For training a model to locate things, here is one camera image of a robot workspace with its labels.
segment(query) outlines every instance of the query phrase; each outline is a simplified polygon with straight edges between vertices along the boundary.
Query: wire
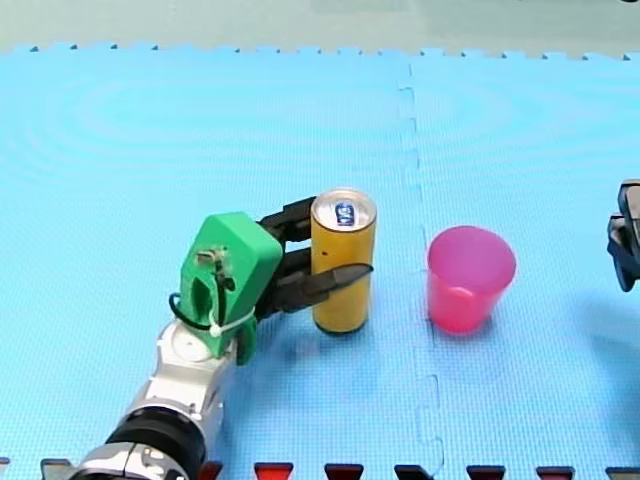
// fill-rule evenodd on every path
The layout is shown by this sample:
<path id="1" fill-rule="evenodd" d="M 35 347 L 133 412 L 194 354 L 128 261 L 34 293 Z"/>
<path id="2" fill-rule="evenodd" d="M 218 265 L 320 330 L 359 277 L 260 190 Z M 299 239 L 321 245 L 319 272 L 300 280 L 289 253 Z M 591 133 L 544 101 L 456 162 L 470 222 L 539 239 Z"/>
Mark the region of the wire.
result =
<path id="1" fill-rule="evenodd" d="M 169 295 L 169 308 L 171 309 L 171 311 L 173 312 L 173 314 L 176 316 L 178 320 L 186 323 L 188 326 L 190 326 L 191 328 L 195 328 L 196 330 L 206 331 L 206 330 L 209 330 L 209 328 L 211 328 L 210 325 L 200 325 L 199 323 L 195 323 L 189 320 L 176 305 L 176 300 L 179 300 L 179 299 L 180 299 L 179 293 L 172 293 L 171 295 Z"/>

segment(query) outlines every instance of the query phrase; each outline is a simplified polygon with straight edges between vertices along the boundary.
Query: yellow can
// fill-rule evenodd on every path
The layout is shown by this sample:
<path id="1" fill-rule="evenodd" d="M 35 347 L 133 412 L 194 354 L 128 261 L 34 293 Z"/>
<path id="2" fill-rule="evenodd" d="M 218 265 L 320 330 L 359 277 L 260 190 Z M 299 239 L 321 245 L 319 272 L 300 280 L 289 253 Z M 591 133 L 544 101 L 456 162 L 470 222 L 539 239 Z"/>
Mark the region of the yellow can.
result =
<path id="1" fill-rule="evenodd" d="M 364 193 L 338 188 L 316 197 L 311 205 L 312 273 L 351 263 L 372 265 L 376 220 L 376 206 Z M 315 305 L 313 319 L 329 333 L 353 332 L 369 316 L 370 292 L 367 275 Z"/>

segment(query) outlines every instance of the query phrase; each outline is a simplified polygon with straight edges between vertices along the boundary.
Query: can lid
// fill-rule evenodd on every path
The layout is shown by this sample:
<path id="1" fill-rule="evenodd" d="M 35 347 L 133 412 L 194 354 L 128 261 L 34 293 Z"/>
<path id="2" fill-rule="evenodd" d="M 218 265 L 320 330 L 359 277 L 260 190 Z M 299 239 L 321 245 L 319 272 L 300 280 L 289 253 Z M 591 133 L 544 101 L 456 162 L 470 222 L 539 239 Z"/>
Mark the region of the can lid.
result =
<path id="1" fill-rule="evenodd" d="M 377 210 L 364 193 L 351 188 L 336 188 L 316 197 L 311 205 L 311 214 L 329 230 L 354 232 L 371 225 Z"/>

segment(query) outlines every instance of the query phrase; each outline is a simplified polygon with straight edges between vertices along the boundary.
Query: blue foam mat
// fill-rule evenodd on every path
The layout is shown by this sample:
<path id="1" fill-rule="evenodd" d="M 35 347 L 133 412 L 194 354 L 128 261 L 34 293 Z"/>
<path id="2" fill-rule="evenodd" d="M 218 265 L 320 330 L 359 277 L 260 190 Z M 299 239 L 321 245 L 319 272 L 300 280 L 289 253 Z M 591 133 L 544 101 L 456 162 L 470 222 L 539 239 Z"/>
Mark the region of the blue foam mat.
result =
<path id="1" fill-rule="evenodd" d="M 205 215 L 348 184 L 376 200 L 372 318 L 349 339 L 273 318 L 236 377 L 212 453 L 223 478 L 291 462 L 464 478 L 640 463 L 640 330 L 605 251 L 636 175 L 640 68 L 316 49 L 46 52 L 0 59 L 3 480 L 77 462 L 155 362 L 167 295 Z M 493 328 L 425 321 L 424 251 L 442 228 L 502 234 L 519 272 Z"/>

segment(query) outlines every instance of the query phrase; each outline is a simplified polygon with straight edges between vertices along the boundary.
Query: pink plastic cup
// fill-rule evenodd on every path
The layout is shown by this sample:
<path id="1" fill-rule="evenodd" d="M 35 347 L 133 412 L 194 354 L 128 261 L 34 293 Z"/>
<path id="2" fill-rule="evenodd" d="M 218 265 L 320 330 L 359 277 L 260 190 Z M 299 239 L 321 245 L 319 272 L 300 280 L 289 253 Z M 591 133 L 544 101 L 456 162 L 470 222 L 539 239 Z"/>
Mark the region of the pink plastic cup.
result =
<path id="1" fill-rule="evenodd" d="M 462 226 L 435 238 L 427 267 L 429 318 L 447 333 L 464 335 L 489 318 L 513 280 L 516 258 L 495 233 Z"/>

